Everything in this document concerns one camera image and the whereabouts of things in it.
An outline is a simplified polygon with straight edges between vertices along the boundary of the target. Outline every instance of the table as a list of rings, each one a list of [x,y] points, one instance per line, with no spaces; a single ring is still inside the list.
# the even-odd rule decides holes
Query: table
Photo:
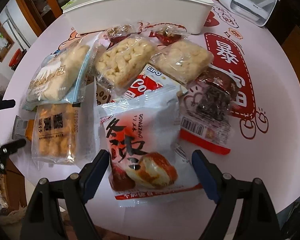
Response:
[[[243,87],[240,102],[246,111],[233,113],[230,119],[235,130],[230,154],[202,151],[222,172],[229,172],[236,179],[251,181],[260,177],[279,212],[300,196],[300,85],[285,53],[266,28],[229,13],[218,2],[215,4],[202,34],[193,35],[189,40],[216,50],[213,62],[216,66],[219,61],[223,62],[223,67],[229,66],[234,74],[246,71],[245,77],[237,74]],[[15,99],[16,106],[0,111],[1,144],[11,140],[17,114],[34,118],[33,113],[21,109],[27,86],[45,56],[74,35],[67,19],[61,16],[22,59],[4,95],[4,99]],[[219,50],[215,46],[218,39]],[[180,144],[189,156],[198,149],[186,141]],[[34,185],[42,177],[50,181],[65,179],[80,170],[76,166],[45,163],[38,171],[31,160],[30,147],[27,144],[10,158]],[[238,221],[240,204],[238,201],[230,232]],[[86,207],[94,224],[125,235],[148,239],[198,239],[215,204],[201,190],[181,201],[120,208],[104,177]]]

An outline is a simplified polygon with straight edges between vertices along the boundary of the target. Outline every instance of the barcode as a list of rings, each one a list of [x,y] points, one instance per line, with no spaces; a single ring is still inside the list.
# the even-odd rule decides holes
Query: barcode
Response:
[[[204,126],[185,117],[182,117],[181,126],[198,135],[202,135],[204,129]]]

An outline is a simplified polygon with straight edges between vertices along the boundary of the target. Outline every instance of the red label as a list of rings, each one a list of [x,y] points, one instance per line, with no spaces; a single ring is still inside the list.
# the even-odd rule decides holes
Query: red label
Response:
[[[205,33],[204,36],[208,50],[214,55],[214,68],[231,76],[240,88],[232,116],[253,119],[256,114],[255,98],[250,75],[239,49],[231,40],[217,34]]]
[[[148,76],[139,75],[135,82],[132,83],[129,90],[125,93],[125,96],[135,98],[143,95],[146,91],[153,91],[161,87],[162,85],[153,81]]]

